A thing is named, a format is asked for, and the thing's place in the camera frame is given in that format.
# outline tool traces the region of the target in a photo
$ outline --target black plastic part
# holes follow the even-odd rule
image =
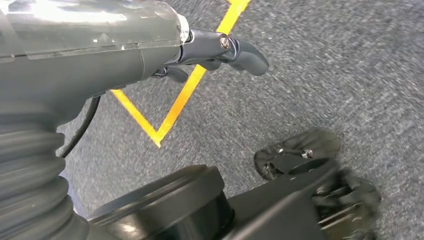
[[[167,76],[179,84],[183,84],[189,79],[189,74],[177,66],[169,66]]]
[[[254,76],[263,75],[269,67],[267,59],[254,46],[233,38],[230,41],[230,51],[219,57],[238,71],[246,70]]]
[[[319,217],[311,198],[321,185],[334,179],[338,169],[338,163],[330,158],[314,171],[283,175],[230,198],[235,218],[223,239],[326,239],[317,231]]]
[[[253,160],[258,173],[270,181],[308,161],[335,158],[341,146],[335,133],[313,128],[257,151]],[[302,157],[305,150],[311,150],[312,155]]]
[[[228,52],[220,42],[221,37],[226,36],[224,33],[193,28],[190,34],[191,41],[181,47],[178,65],[197,64]]]
[[[90,223],[123,240],[211,240],[233,219],[216,167],[183,168],[96,210]]]

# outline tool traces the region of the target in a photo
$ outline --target gray plastic body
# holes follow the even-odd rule
[[[59,176],[65,160],[56,157],[55,150],[64,136],[56,128],[74,119],[92,96],[148,78],[180,47],[94,48],[83,54],[32,58],[29,55],[49,55],[57,49],[28,52],[32,45],[22,44],[23,36],[8,19],[0,13],[1,36],[10,47],[0,48],[0,240],[117,240],[73,212],[68,183]],[[139,30],[153,36],[158,20],[142,20]],[[177,36],[181,31],[174,20],[164,21],[161,28]],[[28,41],[38,39],[25,36]],[[20,41],[10,44],[12,39]]]

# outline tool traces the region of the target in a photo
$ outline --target black plastic base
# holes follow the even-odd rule
[[[95,211],[90,222],[123,240],[212,240],[234,217],[216,167],[195,165]]]
[[[91,223],[123,240],[368,240],[380,203],[334,158],[229,199],[223,188],[216,167],[186,167],[101,207]]]

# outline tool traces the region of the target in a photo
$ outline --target black flexible hose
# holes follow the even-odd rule
[[[81,140],[83,135],[86,133],[87,129],[90,126],[96,112],[99,107],[100,96],[93,97],[88,107],[87,113],[85,114],[85,119],[82,122],[81,126],[76,131],[75,135],[72,137],[70,142],[63,148],[62,152],[59,154],[60,158],[66,158],[68,154],[75,148],[78,142]]]

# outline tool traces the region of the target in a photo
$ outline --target yellow floor line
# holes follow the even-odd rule
[[[230,6],[222,19],[217,32],[229,34],[239,19],[240,14],[246,9],[250,0],[228,0]],[[129,112],[129,114],[135,119],[140,127],[147,133],[147,135],[153,140],[153,142],[160,148],[161,141],[169,133],[178,116],[189,100],[190,96],[196,89],[203,75],[206,73],[206,69],[196,65],[174,104],[156,131],[153,126],[147,121],[147,119],[140,113],[140,111],[134,106],[130,99],[124,94],[122,90],[112,90],[112,93],[120,101],[123,107]]]
[[[113,95],[120,101],[122,106],[128,111],[128,113],[135,119],[135,121],[140,125],[140,127],[150,136],[153,142],[160,148],[161,139],[158,138],[158,135],[152,125],[147,121],[147,119],[142,115],[142,113],[134,106],[131,100],[125,95],[122,90],[111,90]]]

